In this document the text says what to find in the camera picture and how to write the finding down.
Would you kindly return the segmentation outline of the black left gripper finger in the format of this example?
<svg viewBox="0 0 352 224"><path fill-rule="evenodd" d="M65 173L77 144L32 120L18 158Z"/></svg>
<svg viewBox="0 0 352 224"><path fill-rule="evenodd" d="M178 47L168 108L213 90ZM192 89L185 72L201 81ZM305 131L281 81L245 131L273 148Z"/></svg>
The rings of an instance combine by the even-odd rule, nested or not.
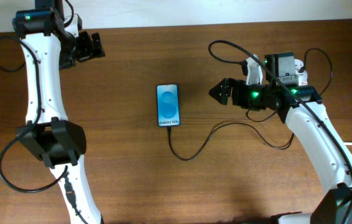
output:
<svg viewBox="0 0 352 224"><path fill-rule="evenodd" d="M87 31L80 32L78 36L78 61L85 61L91 57L92 43Z"/></svg>
<svg viewBox="0 0 352 224"><path fill-rule="evenodd" d="M103 45L101 43L101 38L99 33L97 32L92 34L91 39L93 44L93 51L92 51L93 56L96 58L105 57L105 52L103 49Z"/></svg>

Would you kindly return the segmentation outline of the blue Samsung Galaxy smartphone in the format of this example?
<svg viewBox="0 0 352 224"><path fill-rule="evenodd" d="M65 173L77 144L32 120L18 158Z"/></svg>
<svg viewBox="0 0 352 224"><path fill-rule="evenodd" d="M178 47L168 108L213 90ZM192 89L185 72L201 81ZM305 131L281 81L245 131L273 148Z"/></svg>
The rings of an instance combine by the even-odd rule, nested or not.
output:
<svg viewBox="0 0 352 224"><path fill-rule="evenodd" d="M180 125L178 85L157 85L157 122L159 127Z"/></svg>

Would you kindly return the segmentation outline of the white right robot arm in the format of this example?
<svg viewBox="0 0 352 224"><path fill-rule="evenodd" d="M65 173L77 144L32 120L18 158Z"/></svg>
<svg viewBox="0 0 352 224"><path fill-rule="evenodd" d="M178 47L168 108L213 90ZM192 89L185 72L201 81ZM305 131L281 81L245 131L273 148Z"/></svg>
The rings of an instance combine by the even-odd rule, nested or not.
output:
<svg viewBox="0 0 352 224"><path fill-rule="evenodd" d="M263 75L256 57L240 64L246 80L225 78L209 94L222 105L249 110L267 108L302 144L317 175L324 198L312 213L283 213L271 223L352 223L352 154L334 129L321 96L304 80L304 65L292 52L265 56Z"/></svg>

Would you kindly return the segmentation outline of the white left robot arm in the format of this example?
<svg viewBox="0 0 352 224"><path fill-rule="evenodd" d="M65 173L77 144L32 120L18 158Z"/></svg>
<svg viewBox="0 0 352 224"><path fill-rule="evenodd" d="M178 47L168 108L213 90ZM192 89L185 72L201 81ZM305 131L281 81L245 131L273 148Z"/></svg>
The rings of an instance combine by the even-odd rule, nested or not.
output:
<svg viewBox="0 0 352 224"><path fill-rule="evenodd" d="M104 57L100 35L83 31L77 14L65 17L62 1L36 1L34 9L17 11L12 23L22 42L29 95L17 136L56 178L70 221L103 223L85 172L85 132L68 120L59 75L77 62Z"/></svg>

